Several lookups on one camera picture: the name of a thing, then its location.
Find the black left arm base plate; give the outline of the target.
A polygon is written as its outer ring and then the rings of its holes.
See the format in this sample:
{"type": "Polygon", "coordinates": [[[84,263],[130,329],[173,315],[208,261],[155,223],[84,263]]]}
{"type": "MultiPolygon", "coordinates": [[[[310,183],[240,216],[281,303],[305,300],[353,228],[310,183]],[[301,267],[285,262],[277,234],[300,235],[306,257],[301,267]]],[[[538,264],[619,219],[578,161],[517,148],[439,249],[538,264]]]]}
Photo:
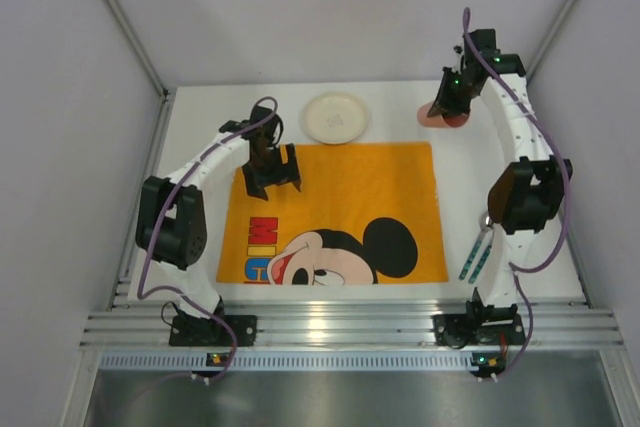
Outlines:
{"type": "MultiPolygon", "coordinates": [[[[224,318],[236,336],[238,347],[254,345],[257,333],[257,317],[253,315],[228,315],[224,318]]],[[[231,334],[212,319],[176,315],[171,322],[169,345],[172,347],[231,347],[231,334]]]]}

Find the pink plastic cup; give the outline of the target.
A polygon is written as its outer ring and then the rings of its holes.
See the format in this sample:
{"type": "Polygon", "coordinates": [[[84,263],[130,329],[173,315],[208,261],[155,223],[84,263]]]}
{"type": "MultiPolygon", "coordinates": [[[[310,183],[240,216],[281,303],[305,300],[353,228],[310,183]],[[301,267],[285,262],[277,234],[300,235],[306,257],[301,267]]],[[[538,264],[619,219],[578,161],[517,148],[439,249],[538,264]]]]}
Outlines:
{"type": "Polygon", "coordinates": [[[467,123],[469,116],[461,114],[454,117],[445,118],[441,114],[429,116],[433,103],[422,105],[417,111],[417,121],[425,128],[460,128],[467,123]]]}

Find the orange Mickey Mouse placemat cloth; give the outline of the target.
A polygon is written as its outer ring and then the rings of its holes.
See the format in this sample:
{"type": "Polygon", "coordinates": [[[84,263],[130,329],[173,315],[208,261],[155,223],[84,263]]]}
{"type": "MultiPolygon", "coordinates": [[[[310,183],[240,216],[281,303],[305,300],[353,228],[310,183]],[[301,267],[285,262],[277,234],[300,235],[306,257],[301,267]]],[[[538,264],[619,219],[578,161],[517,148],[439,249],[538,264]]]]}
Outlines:
{"type": "Polygon", "coordinates": [[[216,279],[267,286],[443,283],[449,276],[427,142],[299,145],[302,184],[231,187],[216,279]]]}

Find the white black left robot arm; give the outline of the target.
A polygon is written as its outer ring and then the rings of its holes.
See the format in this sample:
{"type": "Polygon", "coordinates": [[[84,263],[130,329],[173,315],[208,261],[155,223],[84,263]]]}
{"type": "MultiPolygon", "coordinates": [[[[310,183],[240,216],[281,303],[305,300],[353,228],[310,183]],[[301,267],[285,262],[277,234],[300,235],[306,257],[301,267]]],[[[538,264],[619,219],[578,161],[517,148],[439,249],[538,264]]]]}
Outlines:
{"type": "Polygon", "coordinates": [[[168,292],[184,314],[219,321],[222,298],[207,273],[208,234],[219,187],[240,172],[249,196],[266,200],[270,186],[301,187],[293,144],[279,144],[278,102],[265,96],[247,119],[229,120],[183,167],[142,184],[135,242],[145,253],[136,297],[168,292]]]}

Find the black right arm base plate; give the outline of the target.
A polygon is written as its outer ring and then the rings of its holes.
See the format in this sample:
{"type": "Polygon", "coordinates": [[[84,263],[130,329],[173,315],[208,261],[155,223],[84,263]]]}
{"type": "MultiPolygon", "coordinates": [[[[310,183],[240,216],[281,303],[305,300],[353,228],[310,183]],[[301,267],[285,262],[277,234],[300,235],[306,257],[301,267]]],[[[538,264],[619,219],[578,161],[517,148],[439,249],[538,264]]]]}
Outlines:
{"type": "Polygon", "coordinates": [[[463,349],[476,346],[523,345],[525,331],[521,317],[489,317],[470,319],[465,314],[441,314],[433,317],[435,342],[438,346],[463,349]]]}

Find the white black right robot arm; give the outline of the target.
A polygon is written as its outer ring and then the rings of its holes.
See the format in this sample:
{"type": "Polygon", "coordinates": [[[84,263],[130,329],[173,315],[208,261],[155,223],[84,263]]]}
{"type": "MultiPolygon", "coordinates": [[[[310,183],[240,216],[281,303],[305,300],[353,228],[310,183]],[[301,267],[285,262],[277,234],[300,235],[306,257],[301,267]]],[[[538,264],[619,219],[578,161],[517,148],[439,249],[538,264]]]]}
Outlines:
{"type": "Polygon", "coordinates": [[[524,262],[536,236],[568,203],[573,168],[539,125],[520,57],[498,48],[494,30],[465,32],[455,52],[457,65],[443,68],[435,99],[418,119],[455,128],[469,118],[474,99],[488,109],[505,166],[487,194],[493,245],[473,285],[485,303],[507,307],[516,301],[516,278],[530,270],[524,262]]]}

